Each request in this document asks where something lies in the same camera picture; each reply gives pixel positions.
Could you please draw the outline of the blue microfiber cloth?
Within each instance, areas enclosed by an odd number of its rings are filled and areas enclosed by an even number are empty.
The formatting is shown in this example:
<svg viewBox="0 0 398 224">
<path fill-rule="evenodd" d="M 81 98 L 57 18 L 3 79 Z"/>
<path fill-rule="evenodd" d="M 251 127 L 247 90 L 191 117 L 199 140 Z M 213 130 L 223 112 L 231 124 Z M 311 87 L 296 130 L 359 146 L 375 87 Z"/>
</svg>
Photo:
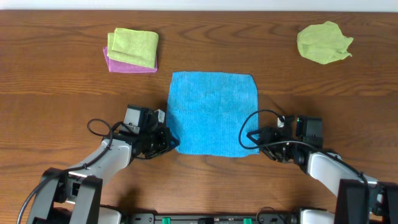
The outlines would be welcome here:
<svg viewBox="0 0 398 224">
<path fill-rule="evenodd" d="M 189 155 L 246 157 L 258 154 L 246 134 L 258 129 L 257 86 L 251 75 L 175 72 L 166 122 Z"/>
</svg>

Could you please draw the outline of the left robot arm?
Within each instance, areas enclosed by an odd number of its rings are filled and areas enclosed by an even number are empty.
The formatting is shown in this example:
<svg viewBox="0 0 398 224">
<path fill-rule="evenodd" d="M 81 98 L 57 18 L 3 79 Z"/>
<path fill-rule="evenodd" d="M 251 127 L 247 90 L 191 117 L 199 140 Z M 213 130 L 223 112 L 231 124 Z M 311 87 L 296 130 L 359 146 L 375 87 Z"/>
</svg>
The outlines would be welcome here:
<svg viewBox="0 0 398 224">
<path fill-rule="evenodd" d="M 133 160 L 153 159 L 178 145 L 169 128 L 141 131 L 118 122 L 79 164 L 47 169 L 21 211 L 32 204 L 28 223 L 129 223 L 123 212 L 101 204 L 103 186 Z"/>
</svg>

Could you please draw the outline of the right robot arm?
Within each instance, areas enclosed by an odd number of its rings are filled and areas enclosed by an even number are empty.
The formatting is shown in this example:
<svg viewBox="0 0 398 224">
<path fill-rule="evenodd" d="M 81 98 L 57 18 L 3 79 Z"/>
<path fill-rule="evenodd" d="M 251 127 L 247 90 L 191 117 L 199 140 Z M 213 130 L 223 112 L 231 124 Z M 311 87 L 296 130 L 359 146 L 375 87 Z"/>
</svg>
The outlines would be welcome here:
<svg viewBox="0 0 398 224">
<path fill-rule="evenodd" d="M 381 223 L 397 223 L 397 184 L 366 176 L 337 153 L 324 151 L 320 124 L 298 124 L 295 139 L 287 126 L 261 128 L 247 137 L 268 158 L 292 160 L 337 197 L 334 213 L 301 208 L 282 218 L 284 223 L 371 223 L 371 214 Z"/>
</svg>

